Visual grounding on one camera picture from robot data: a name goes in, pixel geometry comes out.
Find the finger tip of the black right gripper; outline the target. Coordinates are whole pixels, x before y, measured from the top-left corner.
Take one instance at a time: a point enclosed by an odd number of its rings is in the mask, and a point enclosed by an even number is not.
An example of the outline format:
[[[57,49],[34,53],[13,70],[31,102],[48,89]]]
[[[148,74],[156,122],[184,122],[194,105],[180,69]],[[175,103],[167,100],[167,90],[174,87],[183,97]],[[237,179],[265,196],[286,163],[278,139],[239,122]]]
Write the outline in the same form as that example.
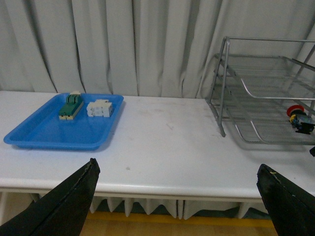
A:
[[[313,147],[313,148],[310,149],[310,154],[311,154],[312,156],[315,156],[315,147]]]

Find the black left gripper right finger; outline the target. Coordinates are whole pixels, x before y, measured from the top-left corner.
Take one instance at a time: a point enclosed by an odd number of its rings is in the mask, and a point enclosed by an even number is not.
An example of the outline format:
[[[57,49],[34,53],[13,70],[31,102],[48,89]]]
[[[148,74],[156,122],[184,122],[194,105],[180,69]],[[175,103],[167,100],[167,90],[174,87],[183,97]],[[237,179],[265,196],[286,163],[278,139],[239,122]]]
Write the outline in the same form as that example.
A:
[[[279,236],[315,234],[315,197],[265,164],[257,188]]]

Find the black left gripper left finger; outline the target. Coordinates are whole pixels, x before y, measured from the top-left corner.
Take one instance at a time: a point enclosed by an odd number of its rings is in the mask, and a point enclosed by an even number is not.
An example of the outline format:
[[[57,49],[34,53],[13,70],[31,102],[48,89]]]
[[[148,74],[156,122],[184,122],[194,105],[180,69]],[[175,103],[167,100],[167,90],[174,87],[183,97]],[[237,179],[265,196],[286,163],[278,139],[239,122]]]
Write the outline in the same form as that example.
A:
[[[37,202],[0,227],[2,236],[78,236],[95,193],[96,159],[74,172]]]

